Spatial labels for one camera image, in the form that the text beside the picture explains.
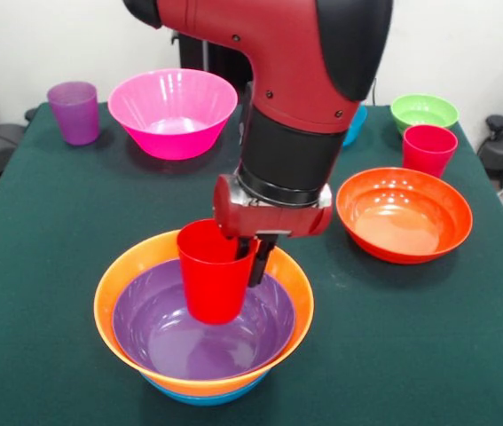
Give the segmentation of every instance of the blue bowl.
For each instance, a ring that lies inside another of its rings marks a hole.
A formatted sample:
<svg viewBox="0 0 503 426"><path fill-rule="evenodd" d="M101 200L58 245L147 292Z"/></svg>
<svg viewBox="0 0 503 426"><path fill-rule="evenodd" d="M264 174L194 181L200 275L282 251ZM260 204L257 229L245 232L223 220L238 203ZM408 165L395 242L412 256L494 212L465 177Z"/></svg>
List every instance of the blue bowl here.
<svg viewBox="0 0 503 426"><path fill-rule="evenodd" d="M351 121L350 129L348 130L348 134L346 135L342 146L348 146L358 138L359 132L361 131L362 127L364 127L364 122L366 119L367 107L365 105L360 105L358 111L354 115L353 120Z"/></svg>
<svg viewBox="0 0 503 426"><path fill-rule="evenodd" d="M165 395L171 397L172 399L183 402L185 404L189 404L191 406L221 406L222 404L227 404L228 402L232 402L237 398L241 398L243 395L251 391L259 382L263 380L263 378L269 373L269 371L260 375L257 379L255 379L250 384L242 387L241 389L234 390L233 392L225 393L224 395L216 395L214 397L191 397L188 395L183 395L181 393L175 393L170 390L164 389L159 384L153 382L151 379L141 374L152 386L156 389L164 393Z"/></svg>

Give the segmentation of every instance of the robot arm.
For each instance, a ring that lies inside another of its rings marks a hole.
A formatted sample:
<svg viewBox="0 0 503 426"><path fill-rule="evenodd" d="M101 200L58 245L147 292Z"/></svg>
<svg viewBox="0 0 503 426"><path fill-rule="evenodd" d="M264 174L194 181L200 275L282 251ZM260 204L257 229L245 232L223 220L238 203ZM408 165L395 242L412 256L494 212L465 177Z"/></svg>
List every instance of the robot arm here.
<svg viewBox="0 0 503 426"><path fill-rule="evenodd" d="M223 233L262 240L250 285L278 235L322 233L327 185L389 32L393 0L124 0L158 28L243 52L254 74L240 166L218 178L214 215Z"/></svg>

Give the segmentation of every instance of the orange bowl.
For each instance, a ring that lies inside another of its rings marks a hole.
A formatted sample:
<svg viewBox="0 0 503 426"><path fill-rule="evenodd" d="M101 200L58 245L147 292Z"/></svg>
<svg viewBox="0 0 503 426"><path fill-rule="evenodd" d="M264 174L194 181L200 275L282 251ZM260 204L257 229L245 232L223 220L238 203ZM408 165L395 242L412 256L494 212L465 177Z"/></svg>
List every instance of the orange bowl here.
<svg viewBox="0 0 503 426"><path fill-rule="evenodd" d="M457 248L472 231L472 210L444 181L415 170L382 168L350 177L336 197L352 239L394 264L421 264Z"/></svg>
<svg viewBox="0 0 503 426"><path fill-rule="evenodd" d="M282 362L303 341L314 315L312 288L303 270L292 257L280 248L275 248L269 257L266 271L285 288L295 307L295 329L280 355L255 371L222 380L181 380L156 374L130 360L122 351L112 327L113 311L121 292L139 274L157 264L178 258L177 235L178 231L172 231L142 241L119 256L109 266L98 284L93 301L93 313L98 332L109 349L121 361L168 391L193 397L211 397L233 392L253 382Z"/></svg>

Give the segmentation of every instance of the bowl rim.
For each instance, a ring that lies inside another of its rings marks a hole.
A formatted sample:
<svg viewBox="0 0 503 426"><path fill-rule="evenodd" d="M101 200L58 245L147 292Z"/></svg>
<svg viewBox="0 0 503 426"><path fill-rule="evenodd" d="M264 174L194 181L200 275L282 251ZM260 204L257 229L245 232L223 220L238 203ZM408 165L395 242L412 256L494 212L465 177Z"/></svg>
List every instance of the bowl rim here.
<svg viewBox="0 0 503 426"><path fill-rule="evenodd" d="M180 263L180 259L177 257L175 259L170 259L170 260L167 260L165 262L162 262L161 264L157 264L155 266L153 266L152 268L149 268L147 269L146 271L144 272L141 272L137 278L139 278L140 276L150 272L152 269L154 268L157 268L163 264L168 264L168 263L171 263L171 262L176 262L176 263ZM288 294L288 291L286 288L284 288L277 279L275 279L271 274L269 274L268 272L265 272L266 275L268 275L271 280L274 282L274 285L277 286L277 288L282 291L282 295L284 295L284 297L286 298L286 300L290 303L290 306L291 306L291 311L292 311L292 315L293 315L293 318L292 318L292 321L291 321L291 325L290 325L290 330L289 332L284 335L284 341L283 341L283 344L281 345L277 345L277 347L274 349L274 351L271 352L271 355L270 357L255 365L255 366L252 366L251 368L248 368L244 371L242 371L241 373L237 373L235 375L228 375L226 377L223 377L224 379L229 379L230 377L237 377L239 375L244 375L246 373L250 373L252 371L255 371L257 370L258 368L261 368L262 366L266 366L267 364L269 364L273 359L277 358L278 355L280 355L281 352L283 352L283 350L287 347L288 343L290 342L290 339L292 338L293 336L293 332L295 331L295 326L296 326L296 308L295 308L295 304L293 303L293 299L291 298L291 296ZM115 306L114 306L114 310L115 308L117 307L117 305L119 304L119 302L122 300L123 297L126 296L126 293L128 292L128 289L131 287L131 285L133 284L133 282L135 280L137 280L137 278L135 278L132 282L130 282L123 290L122 292L117 296L117 302L115 302ZM136 363L137 365L143 367L143 368L146 368L147 370L153 372L153 374L159 374L158 372L156 372L155 370L152 370L150 367L146 367L146 366L143 366L140 362L138 362L135 357L132 356L132 354L130 354L128 351L125 351L125 349L123 348L123 345L121 343L121 339L119 339L119 336L117 335L117 333L115 333L115 315L112 315L112 321L111 321L111 327L113 329L113 334L115 336L115 340L117 341L117 344L119 344L119 346L121 347L121 350L122 352L127 356L127 358L131 359L134 363ZM203 382L203 381L211 381L211 380L221 380L221 379L204 379L204 380L199 380L198 382Z"/></svg>
<svg viewBox="0 0 503 426"><path fill-rule="evenodd" d="M389 107L390 110L391 110L391 113L393 114L393 116L397 120L399 120L403 124L411 126L411 124L409 122L406 122L401 117L399 117L399 112L396 110L396 106L398 106L398 102L400 100L402 100L404 98L411 98L411 97L421 97L421 98L429 98L429 99L440 100L440 101L444 102L446 105L448 105L449 107L451 107L454 110L454 113L456 113L456 119L453 120L453 122L450 122L449 124L446 124L445 126L439 126L439 127L450 128L450 127L452 127L454 124L456 124L460 120L460 111L458 110L458 108L450 100L448 100L446 98L442 98L442 97L437 96L437 95L431 95L430 93L417 92L417 93L406 93L405 95L397 96L395 99L393 99L393 102L391 102L391 105Z"/></svg>
<svg viewBox="0 0 503 426"><path fill-rule="evenodd" d="M442 250L436 250L433 253L427 253L426 255L415 255L415 254L408 254L408 253L402 253L402 252L398 252L398 251L393 251L393 250L390 250L390 249L387 249L387 248L383 248L381 246L377 246L377 245L373 244L372 242L368 241L367 239L363 238L362 236L360 236L358 233L356 233L353 229L351 229L348 226L348 221L346 220L346 218L344 216L345 215L345 211L344 211L345 208L340 208L340 206L338 205L338 198L340 197L340 194L343 191L345 191L345 186L351 180L353 180L354 178L358 178L360 176L363 176L366 173L373 172L373 171L379 171L379 170L382 170L382 171L396 171L397 170L397 171L403 171L403 172L406 172L406 173L409 173L409 174L414 174L414 175L417 175L417 176L424 176L426 178L432 178L432 179L438 181L438 183L440 185L447 186L449 189L451 189L452 192L456 194L456 197L460 201L462 201L463 205L466 207L466 212L467 212L468 217L470 219L469 227L466 230L466 232L464 233L464 235L461 238L459 238L458 240L456 240L455 242L453 242L448 248L444 248ZM445 254L453 251L455 248L457 248L460 244L462 244L469 237L469 235L472 232L472 229L474 227L474 215L472 213L472 209L470 208L470 205L468 204L468 201L466 200L466 198L464 198L464 196L456 188L454 188L454 186L448 184L447 182L444 182L442 179L439 179L438 177L434 177L432 175L429 175L428 173L423 173L423 172L418 171L418 170L405 169L403 167L376 167L376 168L373 168L373 169L367 169L367 170L359 171L355 175L350 176L349 178L347 178L342 183L342 185L340 185L340 189L336 193L336 209L338 210L338 217L340 218L340 221L345 226L345 228L348 231L348 233L351 233L351 234L355 235L356 238L362 240L364 243L366 243L366 244L368 244L368 245L370 245L372 247L378 248L379 250L382 250L383 252L389 253L391 255L406 256L407 258L411 258L411 259L429 258L431 256L440 257L440 256L443 256L443 255L445 255Z"/></svg>
<svg viewBox="0 0 503 426"><path fill-rule="evenodd" d="M235 108L237 107L238 103L238 94L233 85L225 80L224 78L220 77L219 75L215 75L212 73L209 73L207 71L202 71L200 69L191 69L191 68L162 68L162 69L154 69L152 71L145 71L144 73L136 74L133 75L132 77L127 78L126 80L123 80L122 82L118 83L112 90L111 93L109 94L109 97L107 98L107 109L109 110L109 114L123 127L126 127L128 129L132 129L134 131L139 131L141 133L145 133L147 135L156 135L156 136L178 136L177 133L152 133L150 131L146 131L146 129L141 129L138 126L131 126L128 123L125 123L122 119L118 118L118 114L114 112L113 109L113 103L114 103L114 97L116 96L117 91L124 85L129 82L132 82L134 80L137 80L140 77L144 77L146 75L160 75L160 74L166 74L166 73L171 73L171 72L182 72L184 74L200 74L200 75L211 75L213 78L215 78L218 81L221 81L222 83L225 84L226 87L229 87L230 89L230 94L231 94L231 101L232 105L230 106L230 112L229 114L222 114L222 118L219 120L216 120L215 122L209 124L205 129L200 129L196 131L190 131L185 134L198 134L204 131L207 131L213 127L216 127L218 124L221 124L222 122L226 121L232 114L233 111L235 111Z"/></svg>
<svg viewBox="0 0 503 426"><path fill-rule="evenodd" d="M263 373L269 371L273 367L277 366L280 364L282 361L287 359L295 350L296 348L303 342L304 337L307 335L310 326L312 325L312 319L314 317L314 295L312 292L312 286L310 285L310 282L308 280L308 277L304 273L303 269L300 267L300 265L284 250L282 250L279 247L275 247L275 250L280 252L284 257L288 259L289 262L294 264L296 267L296 270L299 274L301 274L308 284L306 286L307 290L307 297L309 299L309 304L310 304L310 311L308 318L306 320L306 324L304 325L304 330L301 332L301 334L298 335L296 341L291 345L291 346L286 346L283 348L282 352L275 358L272 359L271 362L268 364L257 368L256 370L250 371L248 373L245 373L244 375L236 375L234 377L229 377L225 379L215 379L215 380L185 380L185 379L177 379L174 377L169 377L167 375L161 375L159 373L155 373L151 370L148 370L144 367L141 367L131 359L129 359L127 356L122 354L121 348L116 348L111 342L109 342L109 339L106 336L106 333L103 331L103 328L101 327L101 320L99 318L99 311L98 305L99 305L99 299L101 297L101 284L106 280L106 277L111 273L111 271L116 268L116 265L124 258L126 257L131 251L135 250L138 248L140 245L145 245L145 244L150 244L153 240L158 240L160 238L163 238L165 236L173 236L173 235L178 235L180 232L179 229L176 229L174 231L168 231L167 233L160 233L158 235L154 235L153 237L147 238L143 241L140 241L139 243L135 244L131 248L127 249L125 252L121 253L112 263L111 265L106 269L104 272L103 276L101 277L98 286L95 291L95 296L93 298L93 315L95 319L95 325L96 328L99 332L99 335L101 335L101 338L103 339L104 343L106 346L111 350L111 352L117 356L121 361L123 361L125 364L127 364L130 367L135 368L138 372L147 375L150 377L152 380L161 380L164 383L173 383L176 386L184 386L184 387L192 387L192 388L199 388L199 389L205 389L208 386L225 386L225 385L237 385L238 383L245 381L245 380L255 380L259 375L262 375Z"/></svg>

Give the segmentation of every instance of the purple bowl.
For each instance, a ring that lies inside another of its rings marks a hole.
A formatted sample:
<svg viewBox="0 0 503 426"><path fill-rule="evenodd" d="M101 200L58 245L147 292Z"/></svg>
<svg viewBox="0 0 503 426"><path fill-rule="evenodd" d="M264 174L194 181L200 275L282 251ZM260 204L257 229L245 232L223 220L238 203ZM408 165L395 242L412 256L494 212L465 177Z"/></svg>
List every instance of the purple bowl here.
<svg viewBox="0 0 503 426"><path fill-rule="evenodd" d="M136 277L117 300L113 330L140 366L168 377L216 380L269 363L287 345L295 309L287 292L265 274L249 288L240 315L210 326L186 307L180 262L159 264Z"/></svg>

